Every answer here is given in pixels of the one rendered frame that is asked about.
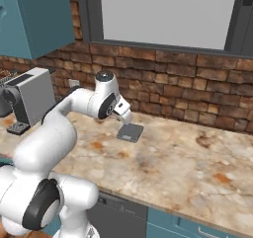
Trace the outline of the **teal drawer front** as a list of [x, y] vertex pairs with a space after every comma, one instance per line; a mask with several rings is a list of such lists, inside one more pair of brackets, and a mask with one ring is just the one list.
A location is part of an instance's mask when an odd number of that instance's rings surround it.
[[154, 208], [147, 213], [146, 238], [239, 238]]

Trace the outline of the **teal wall cupboard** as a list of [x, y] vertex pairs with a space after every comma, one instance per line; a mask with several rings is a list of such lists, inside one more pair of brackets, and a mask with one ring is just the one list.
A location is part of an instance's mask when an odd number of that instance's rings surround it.
[[36, 59], [74, 41], [70, 0], [0, 0], [0, 55]]

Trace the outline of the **grey coffee machine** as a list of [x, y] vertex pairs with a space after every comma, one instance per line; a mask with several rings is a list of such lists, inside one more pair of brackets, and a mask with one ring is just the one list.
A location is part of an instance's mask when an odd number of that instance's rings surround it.
[[15, 115], [16, 122], [7, 128], [9, 133], [22, 135], [54, 106], [50, 73], [49, 69], [35, 67], [13, 81], [18, 87], [21, 101], [12, 108], [11, 114]]

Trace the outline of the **grey digital scale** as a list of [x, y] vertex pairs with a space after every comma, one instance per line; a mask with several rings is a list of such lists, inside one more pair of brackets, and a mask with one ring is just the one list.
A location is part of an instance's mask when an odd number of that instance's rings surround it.
[[139, 124], [124, 124], [117, 134], [117, 139], [136, 143], [143, 132], [143, 126]]

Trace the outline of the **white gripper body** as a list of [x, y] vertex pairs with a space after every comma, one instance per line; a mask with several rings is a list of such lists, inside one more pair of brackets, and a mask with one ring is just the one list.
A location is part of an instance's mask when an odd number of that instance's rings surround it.
[[122, 116], [120, 116], [120, 121], [123, 124], [129, 124], [132, 121], [132, 113], [131, 110], [127, 110]]

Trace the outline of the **dark grey dishwasher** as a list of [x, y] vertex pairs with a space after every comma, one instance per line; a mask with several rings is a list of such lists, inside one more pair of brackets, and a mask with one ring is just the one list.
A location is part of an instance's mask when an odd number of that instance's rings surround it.
[[146, 238], [147, 207], [142, 204], [99, 192], [87, 216], [100, 238]]

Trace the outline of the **grey framed window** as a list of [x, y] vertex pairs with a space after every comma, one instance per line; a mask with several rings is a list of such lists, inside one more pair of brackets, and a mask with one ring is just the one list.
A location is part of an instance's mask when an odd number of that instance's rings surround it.
[[253, 58], [253, 5], [242, 0], [79, 0], [83, 39]]

